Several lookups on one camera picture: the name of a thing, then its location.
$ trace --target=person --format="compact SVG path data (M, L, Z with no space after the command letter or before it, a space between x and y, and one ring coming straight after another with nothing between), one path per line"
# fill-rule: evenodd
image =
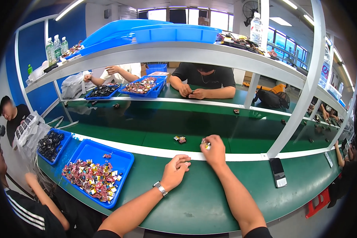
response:
M14 106L14 102L4 96L0 102L0 117L3 116L7 120L7 136L10 145L13 147L14 133L21 122L30 114L28 107L25 104Z
M330 203L328 204L328 208L333 207L338 199L348 193L352 181L357 174L357 151L353 150L352 146L350 146L347 158L343 159L338 148L338 141L335 143L335 150L338 165L342 167L342 172L341 178L337 177L329 185Z
M227 67L181 62L172 73L169 81L172 87L178 90L183 97L222 99L233 98L235 95L234 73L231 68ZM208 89L192 90L189 84Z
M206 150L204 145L200 145L201 151L224 187L231 213L241 228L243 238L271 237L257 204L226 164L222 139L217 135L205 139L212 146L210 150ZM163 194L169 193L181 183L185 172L189 171L188 167L191 164L189 161L190 157L187 155L176 155L165 166L161 182L111 213L103 221L94 238L119 238L136 228L164 197Z
M66 237L69 222L54 202L42 189L35 174L25 174L27 184L32 188L40 203L11 190L5 174L7 165L0 146L0 181L18 222L32 237Z
M85 75L84 81L91 81L97 86L104 84L106 81L114 80L116 83L133 82L140 79L142 67L140 63L119 64L108 66L103 71L100 78L95 78L91 74Z

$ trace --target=red stool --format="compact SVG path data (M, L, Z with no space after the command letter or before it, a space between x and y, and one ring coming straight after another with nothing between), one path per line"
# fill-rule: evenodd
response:
M325 207L329 202L329 190L326 188L324 191L322 191L319 195L319 204L317 204L315 207L313 207L312 200L308 202L308 209L309 212L307 215L305 215L305 218L310 218L314 214L316 214L318 211L320 211L323 207Z

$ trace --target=black smartphone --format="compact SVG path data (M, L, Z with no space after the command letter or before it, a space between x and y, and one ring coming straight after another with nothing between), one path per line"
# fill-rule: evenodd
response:
M277 188L281 188L287 185L286 175L284 174L284 169L282 162L279 158L270 159L271 170L274 175L275 185Z

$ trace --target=wristwatch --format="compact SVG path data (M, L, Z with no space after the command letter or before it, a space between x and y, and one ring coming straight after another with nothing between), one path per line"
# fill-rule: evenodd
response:
M160 181L157 181L152 187L156 187L164 197L168 194L165 188L160 184Z

